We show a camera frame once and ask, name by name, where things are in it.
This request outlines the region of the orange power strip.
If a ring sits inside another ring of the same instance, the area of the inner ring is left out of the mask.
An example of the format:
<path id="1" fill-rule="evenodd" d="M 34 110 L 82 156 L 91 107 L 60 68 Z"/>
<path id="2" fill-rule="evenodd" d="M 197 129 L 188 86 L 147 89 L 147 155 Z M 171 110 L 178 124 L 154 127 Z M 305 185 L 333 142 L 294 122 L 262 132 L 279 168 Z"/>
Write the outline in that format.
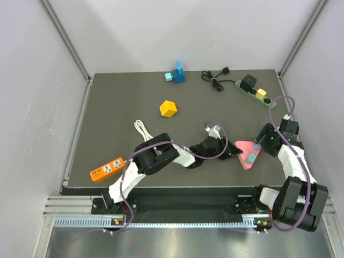
<path id="1" fill-rule="evenodd" d="M 118 173 L 124 168 L 125 161 L 119 157 L 105 165 L 102 165 L 90 172 L 90 178 L 93 182 L 102 181 L 109 176 Z"/>

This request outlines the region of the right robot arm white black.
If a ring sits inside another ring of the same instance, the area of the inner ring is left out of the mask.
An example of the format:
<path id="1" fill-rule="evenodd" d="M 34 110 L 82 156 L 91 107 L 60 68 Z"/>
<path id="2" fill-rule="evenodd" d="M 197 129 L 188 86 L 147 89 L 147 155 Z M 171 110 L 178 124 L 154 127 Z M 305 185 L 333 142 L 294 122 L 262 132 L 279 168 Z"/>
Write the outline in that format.
<path id="1" fill-rule="evenodd" d="M 278 157 L 285 174 L 280 190 L 265 185 L 255 188 L 251 207 L 258 213 L 270 209 L 273 221 L 293 226 L 302 216 L 307 193 L 310 193 L 308 207 L 298 228 L 314 232 L 319 225 L 328 198 L 328 188 L 318 184 L 311 175 L 304 158 L 304 146 L 297 140 L 299 125 L 284 116 L 275 130 L 267 123 L 255 138 L 262 149 Z"/>

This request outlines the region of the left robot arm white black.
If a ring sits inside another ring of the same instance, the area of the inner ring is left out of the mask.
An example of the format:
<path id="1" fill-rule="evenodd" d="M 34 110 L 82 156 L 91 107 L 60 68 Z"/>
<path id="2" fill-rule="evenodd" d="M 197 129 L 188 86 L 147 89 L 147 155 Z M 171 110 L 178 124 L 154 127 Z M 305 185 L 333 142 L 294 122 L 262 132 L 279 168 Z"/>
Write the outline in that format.
<path id="1" fill-rule="evenodd" d="M 103 206 L 110 213 L 118 212 L 122 202 L 142 179 L 156 174 L 170 163 L 194 169 L 205 160 L 226 160 L 242 153 L 226 137 L 208 136 L 197 145 L 185 147 L 162 133 L 136 147 L 120 178 L 102 193 Z"/>

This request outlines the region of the yellow cube plug adapter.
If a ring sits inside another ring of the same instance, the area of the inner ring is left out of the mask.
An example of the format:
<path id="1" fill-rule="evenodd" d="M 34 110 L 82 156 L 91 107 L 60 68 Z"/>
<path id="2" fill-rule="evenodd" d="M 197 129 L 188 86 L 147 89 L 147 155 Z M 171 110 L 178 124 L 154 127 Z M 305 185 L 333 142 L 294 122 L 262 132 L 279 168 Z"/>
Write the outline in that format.
<path id="1" fill-rule="evenodd" d="M 172 101 L 164 101 L 159 107 L 161 116 L 171 118 L 176 112 L 176 104 Z"/>

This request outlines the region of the pink triangular socket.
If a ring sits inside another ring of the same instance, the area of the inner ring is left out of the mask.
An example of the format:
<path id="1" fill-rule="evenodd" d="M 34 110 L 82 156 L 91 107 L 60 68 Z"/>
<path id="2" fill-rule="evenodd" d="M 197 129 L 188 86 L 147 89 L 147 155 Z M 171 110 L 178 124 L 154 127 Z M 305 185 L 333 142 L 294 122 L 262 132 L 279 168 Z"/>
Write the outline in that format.
<path id="1" fill-rule="evenodd" d="M 253 143 L 252 141 L 236 141 L 234 143 L 235 146 L 237 146 L 238 148 L 242 149 L 243 150 L 243 153 L 238 155 L 238 158 L 239 158 L 239 161 L 243 167 L 244 170 L 248 170 L 248 169 L 251 169 L 253 164 L 245 164 L 245 158 L 247 157 L 248 154 L 250 153 L 255 153 L 257 156 L 259 155 L 260 150 L 253 150 L 252 146 L 253 146 Z"/>

